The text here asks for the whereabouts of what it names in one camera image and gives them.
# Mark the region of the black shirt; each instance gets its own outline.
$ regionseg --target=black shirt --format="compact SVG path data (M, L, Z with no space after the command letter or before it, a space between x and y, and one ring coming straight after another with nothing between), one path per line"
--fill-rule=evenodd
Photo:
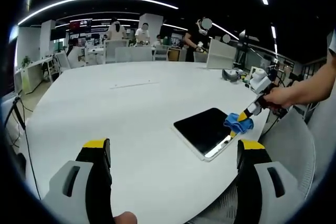
M189 26L187 33L191 35L190 40L196 45L198 45L199 42L202 42L203 47L208 48L208 42L210 42L209 36L201 34L198 30L199 28L196 23L193 23ZM194 51L195 51L195 48L189 46L187 55L186 55L186 61L189 61L189 62L194 61Z

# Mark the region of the tablet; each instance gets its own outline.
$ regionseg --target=tablet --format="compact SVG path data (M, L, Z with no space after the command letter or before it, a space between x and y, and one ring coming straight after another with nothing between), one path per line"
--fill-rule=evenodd
M174 123L176 129L202 155L206 156L220 142L228 138L231 132L224 126L227 115L217 108L206 110Z

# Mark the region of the person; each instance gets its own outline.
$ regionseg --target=person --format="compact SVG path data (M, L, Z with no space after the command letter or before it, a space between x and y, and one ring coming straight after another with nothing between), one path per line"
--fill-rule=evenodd
M295 104L321 102L308 122L315 139L316 167L314 184L324 177L336 148L336 30L327 51L327 63L311 78L295 82L287 88L274 88L265 100L288 108Z
M185 61L194 62L194 52L201 51L201 48L198 46L200 42L202 42L203 47L208 47L208 29L202 27L202 20L204 19L205 17L198 19L196 23L191 24L184 36L184 42L189 46Z
M154 41L152 47L157 47L158 45L162 45L160 34L156 36L156 41Z
M141 28L138 28L135 32L136 42L140 44L145 44L150 41L150 35L148 32L148 23L143 23Z
M108 39L116 40L116 39L123 39L126 37L125 28L120 25L120 22L117 18L113 17L111 20L111 25L108 29Z

